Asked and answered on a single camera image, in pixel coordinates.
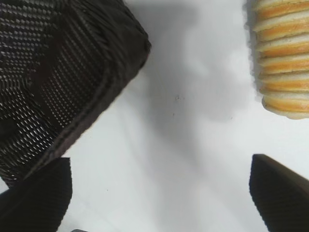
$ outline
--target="white table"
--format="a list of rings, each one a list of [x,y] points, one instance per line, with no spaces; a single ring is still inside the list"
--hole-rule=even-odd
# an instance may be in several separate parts
[[[267,232],[249,194],[252,154],[309,178],[309,120],[262,107],[244,0],[128,4],[152,54],[67,152],[59,232]]]

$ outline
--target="bread slice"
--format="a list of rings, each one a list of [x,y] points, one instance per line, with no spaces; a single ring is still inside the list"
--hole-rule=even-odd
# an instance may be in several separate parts
[[[260,42],[309,33],[309,10],[258,22],[253,30]]]
[[[274,18],[290,13],[309,10],[309,0],[299,2],[285,2],[281,5],[274,5],[256,11],[257,21],[263,21],[269,18]]]
[[[302,34],[258,44],[261,57],[281,57],[309,53],[309,34]]]
[[[309,81],[309,72],[279,73],[273,75],[260,75],[263,83],[286,82],[286,81]]]
[[[308,100],[309,101],[309,93],[308,92],[284,92],[284,91],[271,91],[265,88],[261,88],[260,92],[270,98],[280,99],[280,100]]]
[[[278,115],[291,119],[304,119],[309,117],[309,100],[303,99],[282,99],[265,95],[263,106]]]
[[[258,11],[263,8],[270,8],[278,5],[282,5],[285,3],[299,3],[299,2],[306,2],[309,0],[258,0],[254,6],[254,10]]]
[[[258,22],[253,28],[254,31],[259,32],[266,29],[271,29],[282,24],[299,22],[300,20],[306,20],[309,18],[309,11],[301,11],[293,14],[287,14],[280,17],[275,17],[271,19]]]
[[[309,92],[309,72],[262,75],[263,88],[269,91]]]
[[[262,58],[258,63],[263,67],[262,74],[309,71],[309,54]]]

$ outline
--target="dark brown wicker basket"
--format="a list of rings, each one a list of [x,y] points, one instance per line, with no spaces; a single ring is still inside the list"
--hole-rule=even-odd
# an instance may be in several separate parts
[[[149,51],[122,0],[0,0],[0,176],[8,186],[61,157]]]
[[[309,181],[265,155],[254,155],[250,194],[270,232],[309,231]]]
[[[70,160],[56,159],[0,194],[0,231],[56,232],[71,197]]]

